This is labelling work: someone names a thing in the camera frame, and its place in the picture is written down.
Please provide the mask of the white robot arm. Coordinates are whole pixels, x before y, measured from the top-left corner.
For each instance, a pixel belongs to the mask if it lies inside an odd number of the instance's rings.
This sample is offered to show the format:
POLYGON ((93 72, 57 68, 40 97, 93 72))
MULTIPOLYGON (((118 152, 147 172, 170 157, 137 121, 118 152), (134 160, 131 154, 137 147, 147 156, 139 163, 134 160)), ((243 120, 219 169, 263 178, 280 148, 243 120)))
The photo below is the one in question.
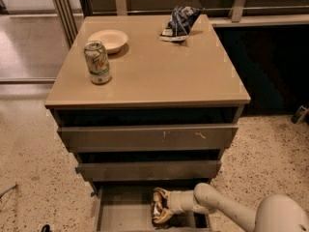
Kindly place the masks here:
POLYGON ((185 212, 208 215, 215 211, 245 232, 309 232, 306 212, 286 195, 269 195, 254 210, 229 199, 206 183, 196 185, 194 190, 154 188, 153 222, 156 224, 185 212))

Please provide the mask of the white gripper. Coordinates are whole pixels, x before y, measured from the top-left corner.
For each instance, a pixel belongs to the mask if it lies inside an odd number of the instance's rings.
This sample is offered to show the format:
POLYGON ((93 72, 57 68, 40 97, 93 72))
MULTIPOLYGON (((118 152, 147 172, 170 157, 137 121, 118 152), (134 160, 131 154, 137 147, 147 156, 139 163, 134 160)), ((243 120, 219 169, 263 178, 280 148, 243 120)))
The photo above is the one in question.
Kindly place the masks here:
POLYGON ((162 211, 154 211, 152 216, 153 223, 162 224, 169 220, 174 214, 182 214, 185 212, 183 200, 185 198, 185 192, 180 190, 169 191, 164 188, 154 188, 155 192, 158 192, 164 199, 167 199, 167 207, 162 211))

